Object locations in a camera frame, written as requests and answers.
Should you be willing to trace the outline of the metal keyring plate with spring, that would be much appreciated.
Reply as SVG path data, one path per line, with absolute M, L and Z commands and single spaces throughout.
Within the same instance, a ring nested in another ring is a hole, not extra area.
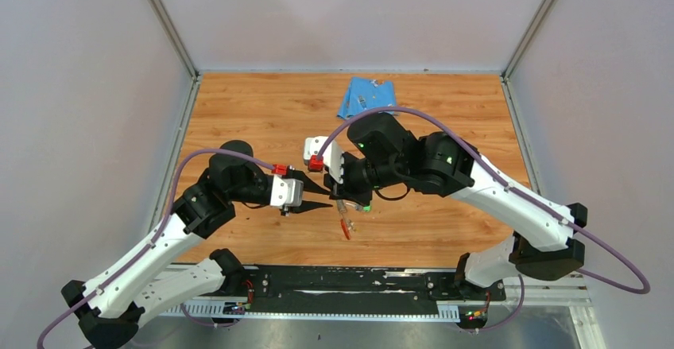
M 351 240 L 351 233 L 355 232 L 356 229 L 350 219 L 349 210 L 353 209 L 356 212 L 360 212 L 356 209 L 359 204 L 347 200 L 336 200 L 335 205 L 340 216 L 340 226 L 343 234 L 347 240 Z

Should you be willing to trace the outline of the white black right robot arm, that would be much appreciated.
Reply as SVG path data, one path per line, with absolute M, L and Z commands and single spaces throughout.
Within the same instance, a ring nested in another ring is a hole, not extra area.
M 498 245 L 461 256 L 453 280 L 462 298 L 474 299 L 506 277 L 556 281 L 583 267 L 585 246 L 575 238 L 587 223 L 582 204 L 547 200 L 458 136 L 438 130 L 416 137 L 387 112 L 367 111 L 343 129 L 359 157 L 341 149 L 334 136 L 304 143 L 304 162 L 323 173 L 332 199 L 366 206 L 375 192 L 403 184 L 410 191 L 469 204 L 512 229 Z

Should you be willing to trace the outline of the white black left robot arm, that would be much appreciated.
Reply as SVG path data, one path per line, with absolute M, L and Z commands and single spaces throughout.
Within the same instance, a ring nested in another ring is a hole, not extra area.
M 176 196 L 160 223 L 132 250 L 88 281 L 72 280 L 61 290 L 93 348 L 120 348 L 155 316 L 193 297 L 209 293 L 250 293 L 242 263 L 228 249 L 213 251 L 190 268 L 157 280 L 175 258 L 199 245 L 235 216 L 235 203 L 274 207 L 282 215 L 325 208 L 305 201 L 306 192 L 329 191 L 289 165 L 272 165 L 254 157 L 241 140 L 218 149 L 203 149 L 209 163 L 198 180 Z

